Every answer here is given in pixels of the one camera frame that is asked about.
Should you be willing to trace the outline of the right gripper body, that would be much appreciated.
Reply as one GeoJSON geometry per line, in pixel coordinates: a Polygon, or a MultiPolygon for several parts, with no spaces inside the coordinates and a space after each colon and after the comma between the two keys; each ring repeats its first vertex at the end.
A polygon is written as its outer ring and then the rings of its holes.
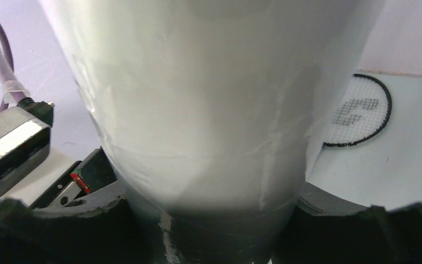
{"type": "Polygon", "coordinates": [[[69,207],[75,199],[96,192],[117,180],[102,148],[72,164],[31,205],[31,209],[69,207]]]}

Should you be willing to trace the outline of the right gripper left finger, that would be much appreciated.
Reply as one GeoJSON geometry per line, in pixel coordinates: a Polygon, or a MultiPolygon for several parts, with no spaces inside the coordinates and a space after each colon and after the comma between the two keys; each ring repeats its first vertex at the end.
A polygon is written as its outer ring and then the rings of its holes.
{"type": "Polygon", "coordinates": [[[120,182],[61,208],[0,200],[0,263],[156,263],[120,182]]]}

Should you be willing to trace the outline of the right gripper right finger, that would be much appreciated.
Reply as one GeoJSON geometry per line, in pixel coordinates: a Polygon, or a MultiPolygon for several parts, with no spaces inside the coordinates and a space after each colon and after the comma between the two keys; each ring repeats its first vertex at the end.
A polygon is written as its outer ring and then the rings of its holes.
{"type": "Polygon", "coordinates": [[[362,206],[303,186],[273,263],[422,263],[422,202],[362,206]]]}

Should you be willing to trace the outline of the badminton racket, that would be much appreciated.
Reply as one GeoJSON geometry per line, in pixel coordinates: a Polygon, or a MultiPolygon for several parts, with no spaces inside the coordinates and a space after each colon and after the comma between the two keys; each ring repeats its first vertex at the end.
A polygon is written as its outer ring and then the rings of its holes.
{"type": "Polygon", "coordinates": [[[372,139],[386,127],[392,107],[391,93],[382,81],[353,74],[323,147],[351,147],[372,139]]]}

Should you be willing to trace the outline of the white shuttlecock tube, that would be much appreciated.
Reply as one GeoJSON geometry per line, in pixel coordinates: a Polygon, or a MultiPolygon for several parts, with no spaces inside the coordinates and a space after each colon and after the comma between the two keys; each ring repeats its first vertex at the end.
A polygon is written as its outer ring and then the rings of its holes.
{"type": "Polygon", "coordinates": [[[41,1],[154,263],[268,263],[384,1],[41,1]]]}

